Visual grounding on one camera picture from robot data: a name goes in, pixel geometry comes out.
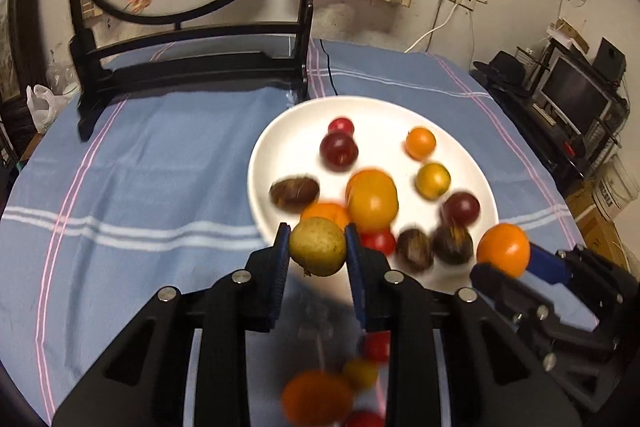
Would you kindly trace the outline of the large orange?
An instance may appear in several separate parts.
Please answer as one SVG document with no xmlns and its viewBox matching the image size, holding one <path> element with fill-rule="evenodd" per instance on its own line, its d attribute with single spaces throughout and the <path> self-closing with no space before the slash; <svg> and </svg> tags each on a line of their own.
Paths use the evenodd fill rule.
<svg viewBox="0 0 640 427">
<path fill-rule="evenodd" d="M 476 262 L 488 263 L 510 277 L 521 277 L 530 259 L 530 245 L 517 225 L 499 223 L 488 229 L 476 250 Z"/>
</svg>

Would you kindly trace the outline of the dark swirled water chestnut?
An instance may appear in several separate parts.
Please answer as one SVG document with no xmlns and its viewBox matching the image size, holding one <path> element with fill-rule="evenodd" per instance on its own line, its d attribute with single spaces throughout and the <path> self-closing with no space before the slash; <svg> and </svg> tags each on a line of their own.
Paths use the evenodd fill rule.
<svg viewBox="0 0 640 427">
<path fill-rule="evenodd" d="M 413 273 L 431 270 L 434 265 L 431 237 L 417 228 L 405 229 L 398 235 L 395 255 Z"/>
</svg>

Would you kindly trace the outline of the small yellow jujube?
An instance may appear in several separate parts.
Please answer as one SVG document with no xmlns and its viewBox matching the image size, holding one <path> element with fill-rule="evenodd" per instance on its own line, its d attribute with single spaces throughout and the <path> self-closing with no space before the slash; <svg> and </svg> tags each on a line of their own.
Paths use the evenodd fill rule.
<svg viewBox="0 0 640 427">
<path fill-rule="evenodd" d="M 364 392 L 373 388 L 378 381 L 378 365 L 362 358 L 354 358 L 343 365 L 342 374 L 352 389 Z"/>
</svg>

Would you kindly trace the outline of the yellow-orange kumquat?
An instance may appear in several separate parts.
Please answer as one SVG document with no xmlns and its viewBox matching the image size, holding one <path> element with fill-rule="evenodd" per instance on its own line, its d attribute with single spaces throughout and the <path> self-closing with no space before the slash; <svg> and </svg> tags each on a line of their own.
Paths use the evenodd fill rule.
<svg viewBox="0 0 640 427">
<path fill-rule="evenodd" d="M 431 202 L 440 199 L 449 190 L 450 183 L 449 171 L 439 162 L 426 162 L 414 178 L 416 191 Z"/>
</svg>

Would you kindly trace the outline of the yellow orange fruit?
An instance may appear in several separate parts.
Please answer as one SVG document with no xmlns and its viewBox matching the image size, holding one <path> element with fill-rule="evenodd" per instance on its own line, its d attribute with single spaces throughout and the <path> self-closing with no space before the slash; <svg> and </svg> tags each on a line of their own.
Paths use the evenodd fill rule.
<svg viewBox="0 0 640 427">
<path fill-rule="evenodd" d="M 380 169 L 356 172 L 347 183 L 345 199 L 349 218 L 359 232 L 389 228 L 399 210 L 396 184 Z"/>
</svg>

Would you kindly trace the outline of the small yellow-green jujube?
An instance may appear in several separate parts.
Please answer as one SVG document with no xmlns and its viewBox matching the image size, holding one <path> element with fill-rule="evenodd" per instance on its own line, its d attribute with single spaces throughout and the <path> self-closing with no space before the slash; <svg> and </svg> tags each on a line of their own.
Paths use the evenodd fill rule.
<svg viewBox="0 0 640 427">
<path fill-rule="evenodd" d="M 311 217 L 299 222 L 288 240 L 291 259 L 307 275 L 330 277 L 346 260 L 344 231 L 334 222 Z"/>
</svg>

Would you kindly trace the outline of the dark red plum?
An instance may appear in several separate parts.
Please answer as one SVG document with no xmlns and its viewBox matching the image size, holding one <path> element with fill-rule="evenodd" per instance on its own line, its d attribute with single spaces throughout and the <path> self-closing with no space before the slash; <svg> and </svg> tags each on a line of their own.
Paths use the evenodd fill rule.
<svg viewBox="0 0 640 427">
<path fill-rule="evenodd" d="M 346 171 L 359 156 L 358 146 L 346 132 L 328 133 L 321 141 L 319 152 L 323 164 L 333 171 Z"/>
</svg>

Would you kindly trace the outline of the orange mandarin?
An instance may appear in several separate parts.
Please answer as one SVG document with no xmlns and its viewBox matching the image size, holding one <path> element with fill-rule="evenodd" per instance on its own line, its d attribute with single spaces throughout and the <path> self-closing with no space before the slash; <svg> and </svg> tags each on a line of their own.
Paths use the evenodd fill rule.
<svg viewBox="0 0 640 427">
<path fill-rule="evenodd" d="M 338 202 L 326 202 L 318 200 L 307 206 L 300 214 L 300 220 L 309 218 L 323 218 L 337 225 L 342 230 L 350 223 L 350 217 L 347 209 Z"/>
<path fill-rule="evenodd" d="M 340 423 L 352 413 L 354 400 L 354 389 L 344 377 L 321 369 L 297 374 L 281 395 L 283 414 L 293 426 Z"/>
</svg>

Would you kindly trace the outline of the white oval plate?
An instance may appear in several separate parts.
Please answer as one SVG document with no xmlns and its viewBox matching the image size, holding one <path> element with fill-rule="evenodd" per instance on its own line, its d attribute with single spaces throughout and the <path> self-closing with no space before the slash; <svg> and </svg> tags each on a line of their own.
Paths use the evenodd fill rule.
<svg viewBox="0 0 640 427">
<path fill-rule="evenodd" d="M 266 242 L 276 236 L 282 222 L 297 225 L 299 217 L 277 208 L 270 200 L 271 184 L 287 176 L 312 176 L 320 195 L 329 202 L 342 200 L 349 175 L 323 166 L 319 146 L 331 120 L 347 117 L 355 125 L 359 156 L 355 167 L 386 171 L 396 183 L 399 212 L 394 232 L 418 227 L 431 232 L 439 222 L 439 203 L 427 202 L 414 188 L 418 163 L 405 152 L 405 139 L 414 127 L 434 133 L 432 160 L 444 165 L 454 191 L 472 193 L 480 202 L 480 217 L 470 226 L 473 241 L 499 221 L 491 187 L 472 155 L 452 135 L 412 110 L 364 96 L 331 96 L 296 105 L 274 118 L 259 135 L 247 170 L 250 211 Z"/>
</svg>

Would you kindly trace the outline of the computer monitor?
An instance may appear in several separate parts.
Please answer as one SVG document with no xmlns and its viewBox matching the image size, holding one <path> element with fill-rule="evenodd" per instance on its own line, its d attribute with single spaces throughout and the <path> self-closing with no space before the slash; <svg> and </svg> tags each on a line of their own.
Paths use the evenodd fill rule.
<svg viewBox="0 0 640 427">
<path fill-rule="evenodd" d="M 535 91 L 535 100 L 549 104 L 576 133 L 587 135 L 610 108 L 610 98 L 566 56 L 558 56 Z"/>
</svg>

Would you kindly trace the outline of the small orange kumquat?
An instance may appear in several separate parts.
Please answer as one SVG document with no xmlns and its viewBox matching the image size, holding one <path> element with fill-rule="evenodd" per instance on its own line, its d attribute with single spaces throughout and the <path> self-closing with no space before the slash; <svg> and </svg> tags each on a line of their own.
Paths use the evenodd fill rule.
<svg viewBox="0 0 640 427">
<path fill-rule="evenodd" d="M 424 127 L 414 127 L 405 139 L 406 153 L 417 161 L 429 158 L 437 145 L 435 135 Z"/>
</svg>

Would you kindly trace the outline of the blue striped tablecloth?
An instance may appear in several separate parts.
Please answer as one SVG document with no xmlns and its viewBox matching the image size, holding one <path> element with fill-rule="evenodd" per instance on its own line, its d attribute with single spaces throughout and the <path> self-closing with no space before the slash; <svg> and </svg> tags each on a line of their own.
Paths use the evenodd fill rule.
<svg viewBox="0 0 640 427">
<path fill-rule="evenodd" d="M 511 121 L 458 66 L 430 54 L 314 42 L 316 98 L 361 95 L 423 115 L 480 165 L 502 221 L 558 251 L 582 241 Z M 206 288 L 262 247 L 246 193 L 250 152 L 292 105 L 282 84 L 134 96 L 89 141 L 68 106 L 1 217 L 1 360 L 40 421 L 158 288 Z"/>
</svg>

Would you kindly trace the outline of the black hat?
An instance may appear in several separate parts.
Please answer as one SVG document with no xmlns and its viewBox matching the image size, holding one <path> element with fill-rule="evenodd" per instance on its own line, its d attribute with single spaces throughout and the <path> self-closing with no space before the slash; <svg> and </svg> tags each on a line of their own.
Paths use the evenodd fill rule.
<svg viewBox="0 0 640 427">
<path fill-rule="evenodd" d="M 496 88 L 526 98 L 524 65 L 506 51 L 499 51 L 489 63 L 473 62 L 471 76 L 485 89 Z"/>
</svg>

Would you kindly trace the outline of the black speaker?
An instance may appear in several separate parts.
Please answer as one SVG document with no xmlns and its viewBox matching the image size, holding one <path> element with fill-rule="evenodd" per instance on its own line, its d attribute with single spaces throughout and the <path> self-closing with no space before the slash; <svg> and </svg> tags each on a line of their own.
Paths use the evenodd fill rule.
<svg viewBox="0 0 640 427">
<path fill-rule="evenodd" d="M 617 49 L 613 43 L 610 43 L 608 39 L 602 38 L 592 66 L 600 72 L 608 83 L 618 86 L 626 72 L 626 65 L 625 54 Z"/>
</svg>

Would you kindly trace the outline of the white plastic bag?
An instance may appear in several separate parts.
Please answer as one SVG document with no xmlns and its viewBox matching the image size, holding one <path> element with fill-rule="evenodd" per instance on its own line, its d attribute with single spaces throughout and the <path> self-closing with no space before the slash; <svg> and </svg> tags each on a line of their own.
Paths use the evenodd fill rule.
<svg viewBox="0 0 640 427">
<path fill-rule="evenodd" d="M 36 131 L 44 135 L 55 122 L 62 110 L 79 92 L 79 83 L 73 82 L 64 88 L 62 94 L 54 94 L 47 87 L 36 84 L 26 88 L 26 103 Z"/>
</svg>

